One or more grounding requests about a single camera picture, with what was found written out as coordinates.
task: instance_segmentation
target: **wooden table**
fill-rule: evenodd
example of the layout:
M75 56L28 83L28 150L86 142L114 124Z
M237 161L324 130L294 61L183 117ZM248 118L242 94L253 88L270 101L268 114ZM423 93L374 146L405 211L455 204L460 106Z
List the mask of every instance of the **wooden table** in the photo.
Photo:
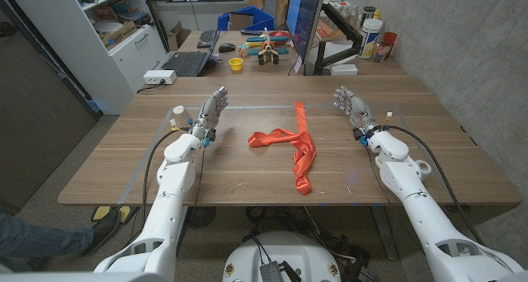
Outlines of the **wooden table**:
M192 33L181 50L193 50L197 36ZM243 39L239 33L227 33L218 46L224 42L239 45ZM222 56L230 59L237 55ZM216 141L205 151L198 205L388 204L370 169L365 148L352 138L348 118L331 106L332 94L341 85L369 103L377 120L393 111L390 124L407 127L421 137L440 161L460 203L515 204L521 200L440 102L418 78L406 76L393 59L383 63L355 59L361 76L287 77L296 56L294 52L281 56L279 65L267 63L263 67L256 57L244 59L243 70L236 73L226 60L206 77L178 78L173 85L138 94L66 185L59 202L140 204L145 155L158 137L170 130L167 113L174 106L184 105L194 115L210 93L226 86L229 106L220 116ZM296 131L294 101L305 104L309 132L318 151L308 173L313 187L308 195L295 189L293 145L248 146L248 138L255 131ZM396 130L391 132L408 144L414 159L431 161L415 141ZM163 150L178 135L162 143L154 156L148 180L149 203L158 190L154 174L163 160ZM197 197L200 158L196 183L185 198L187 205L193 205ZM424 183L439 203L451 203L437 174L432 173ZM389 191L387 194L398 203Z

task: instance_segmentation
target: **red fabric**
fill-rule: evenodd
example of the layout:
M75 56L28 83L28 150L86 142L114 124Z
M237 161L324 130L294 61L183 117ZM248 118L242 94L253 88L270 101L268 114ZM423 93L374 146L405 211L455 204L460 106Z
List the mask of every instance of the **red fabric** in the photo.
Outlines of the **red fabric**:
M286 129L273 129L269 134L255 132L247 142L251 147L282 142L290 142L297 147L298 150L294 153L295 187L301 194L307 195L312 190L312 185L306 173L315 159L317 150L308 133L303 103L295 103L295 115L297 116L297 134Z

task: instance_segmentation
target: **blue bin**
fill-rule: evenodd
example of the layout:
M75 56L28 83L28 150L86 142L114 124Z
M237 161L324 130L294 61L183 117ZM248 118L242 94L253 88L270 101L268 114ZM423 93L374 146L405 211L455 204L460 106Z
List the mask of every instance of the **blue bin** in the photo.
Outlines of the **blue bin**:
M273 20L275 20L275 17L263 12L261 9L255 6L245 7L244 9L235 11L235 13L253 14L253 24L249 27L246 27L246 30L264 31L264 27L266 27L269 31L273 31L275 29L273 26ZM228 29L228 22L228 13L218 17L218 30L226 31Z

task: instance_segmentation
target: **jeans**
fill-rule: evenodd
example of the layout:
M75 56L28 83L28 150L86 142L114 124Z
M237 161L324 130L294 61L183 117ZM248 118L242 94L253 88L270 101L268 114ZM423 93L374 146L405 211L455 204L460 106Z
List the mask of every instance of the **jeans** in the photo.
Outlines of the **jeans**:
M40 227L0 212L0 257L80 254L92 241L91 228L67 231Z

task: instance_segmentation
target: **power strip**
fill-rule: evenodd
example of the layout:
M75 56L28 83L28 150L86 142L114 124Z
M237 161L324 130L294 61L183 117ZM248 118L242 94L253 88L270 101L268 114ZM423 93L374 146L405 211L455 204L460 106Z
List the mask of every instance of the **power strip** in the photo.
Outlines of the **power strip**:
M147 84L159 84L162 79L165 84L173 84L176 81L176 73L173 70L148 70L143 75Z

